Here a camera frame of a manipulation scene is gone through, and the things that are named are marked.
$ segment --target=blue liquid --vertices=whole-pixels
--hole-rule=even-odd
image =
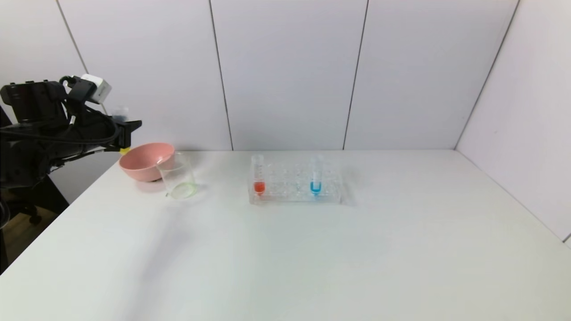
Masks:
[[[309,183],[309,189],[311,190],[312,193],[314,193],[315,195],[319,194],[319,192],[321,191],[321,182],[319,183],[319,185],[314,186],[313,182]]]

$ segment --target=test tube with red liquid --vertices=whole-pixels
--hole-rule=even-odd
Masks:
[[[264,156],[252,156],[252,172],[254,175],[254,192],[258,195],[264,194],[266,181],[264,179]]]

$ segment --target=pink bowl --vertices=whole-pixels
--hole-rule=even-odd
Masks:
[[[149,143],[138,146],[119,160],[121,169],[132,179],[150,182],[160,178],[157,162],[170,157],[175,147],[167,143]]]

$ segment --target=test tube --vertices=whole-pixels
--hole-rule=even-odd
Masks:
[[[264,194],[266,190],[266,182],[264,180],[264,156],[252,156],[252,172],[254,175],[254,191],[258,194]]]
[[[309,189],[315,195],[321,191],[321,177],[323,176],[323,157],[317,155],[311,158],[311,183]]]

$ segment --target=red liquid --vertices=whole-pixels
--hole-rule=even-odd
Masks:
[[[256,193],[260,194],[264,194],[264,191],[266,190],[266,183],[264,182],[255,182],[254,183],[254,191],[256,191]]]

